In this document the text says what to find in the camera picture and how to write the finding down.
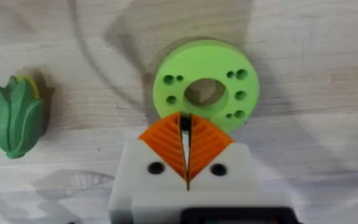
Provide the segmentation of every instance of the green disc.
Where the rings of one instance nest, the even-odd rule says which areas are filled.
[[[221,82],[218,101],[196,105],[185,97],[186,88],[200,79]],[[209,119],[225,132],[245,123],[259,99],[259,81],[248,59],[235,47],[217,40],[197,40],[175,49],[158,69],[154,105],[161,117],[181,111]]]

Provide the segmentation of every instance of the black screw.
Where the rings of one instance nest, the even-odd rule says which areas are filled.
[[[151,174],[161,174],[165,170],[164,164],[162,162],[152,162],[147,168],[148,172]]]
[[[227,174],[227,168],[225,165],[223,164],[213,164],[210,168],[211,173],[213,173],[214,175],[220,177],[220,176],[224,176]]]

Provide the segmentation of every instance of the wood grain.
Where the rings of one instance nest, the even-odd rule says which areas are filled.
[[[250,58],[259,105],[232,133],[263,190],[305,223],[358,223],[358,0],[0,1],[0,85],[23,68],[55,88],[47,134],[0,151],[0,223],[109,223],[123,144],[157,116],[158,64],[191,39]]]

